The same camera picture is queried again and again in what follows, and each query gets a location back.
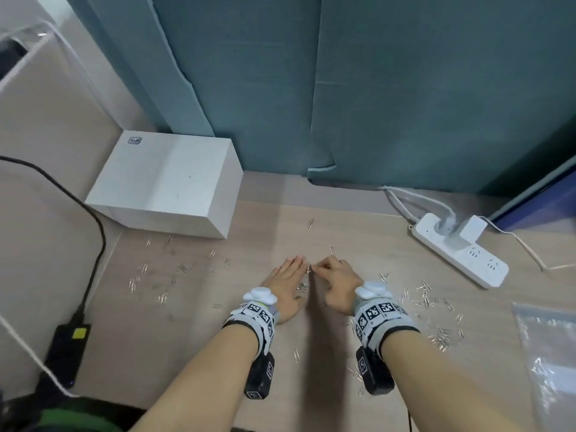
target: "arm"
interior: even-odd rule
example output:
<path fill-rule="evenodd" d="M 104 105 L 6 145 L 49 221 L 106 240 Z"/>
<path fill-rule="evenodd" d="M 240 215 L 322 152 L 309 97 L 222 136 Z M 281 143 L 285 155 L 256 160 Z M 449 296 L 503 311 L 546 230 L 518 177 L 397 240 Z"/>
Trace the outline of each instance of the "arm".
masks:
<path fill-rule="evenodd" d="M 327 305 L 354 315 L 356 288 L 364 281 L 348 262 L 329 256 L 312 269 L 329 282 Z M 420 333 L 401 330 L 390 334 L 382 342 L 380 356 L 422 432 L 520 431 L 493 399 Z"/>
<path fill-rule="evenodd" d="M 303 256 L 290 257 L 263 282 L 277 297 L 277 324 L 292 319 L 304 306 L 305 299 L 295 294 L 307 265 Z M 132 432 L 228 432 L 258 349 L 251 328 L 239 324 L 224 327 L 186 365 Z"/>

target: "purple panel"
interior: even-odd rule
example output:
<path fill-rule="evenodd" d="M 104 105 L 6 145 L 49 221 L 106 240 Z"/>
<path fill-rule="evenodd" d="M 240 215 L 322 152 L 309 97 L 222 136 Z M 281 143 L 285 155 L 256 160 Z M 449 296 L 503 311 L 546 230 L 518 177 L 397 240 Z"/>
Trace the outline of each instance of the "purple panel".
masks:
<path fill-rule="evenodd" d="M 576 171 L 499 218 L 503 230 L 525 229 L 576 215 Z"/>

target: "power socket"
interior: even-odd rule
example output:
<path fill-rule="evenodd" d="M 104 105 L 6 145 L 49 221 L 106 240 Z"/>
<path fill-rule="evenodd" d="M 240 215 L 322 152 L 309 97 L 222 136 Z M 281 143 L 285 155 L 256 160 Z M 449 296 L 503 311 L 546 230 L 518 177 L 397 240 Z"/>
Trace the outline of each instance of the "power socket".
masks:
<path fill-rule="evenodd" d="M 484 288 L 499 287 L 508 275 L 508 265 L 478 244 L 462 245 L 452 235 L 436 232 L 440 218 L 428 213 L 412 227 L 414 238 L 442 256 Z"/>

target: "person's right arm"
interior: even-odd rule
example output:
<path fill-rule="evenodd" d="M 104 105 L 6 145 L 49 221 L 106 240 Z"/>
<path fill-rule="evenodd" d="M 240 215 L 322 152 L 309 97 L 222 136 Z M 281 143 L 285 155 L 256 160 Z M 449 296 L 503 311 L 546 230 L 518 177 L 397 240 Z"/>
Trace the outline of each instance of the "person's right arm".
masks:
<path fill-rule="evenodd" d="M 346 261 L 329 256 L 312 269 L 329 283 L 326 304 L 353 315 L 364 281 Z M 421 432 L 520 431 L 446 355 L 415 331 L 397 331 L 380 353 Z"/>

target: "person's left hand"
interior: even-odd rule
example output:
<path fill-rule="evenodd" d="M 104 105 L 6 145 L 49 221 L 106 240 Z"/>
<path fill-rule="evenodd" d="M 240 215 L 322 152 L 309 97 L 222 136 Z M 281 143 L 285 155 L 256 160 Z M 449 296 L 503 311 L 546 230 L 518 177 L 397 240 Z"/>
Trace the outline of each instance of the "person's left hand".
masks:
<path fill-rule="evenodd" d="M 288 257 L 281 267 L 276 267 L 270 276 L 262 282 L 262 286 L 270 288 L 270 291 L 278 298 L 276 307 L 280 312 L 278 324 L 292 319 L 306 304 L 304 297 L 296 297 L 296 288 L 306 274 L 308 262 L 299 254 L 296 257 Z"/>

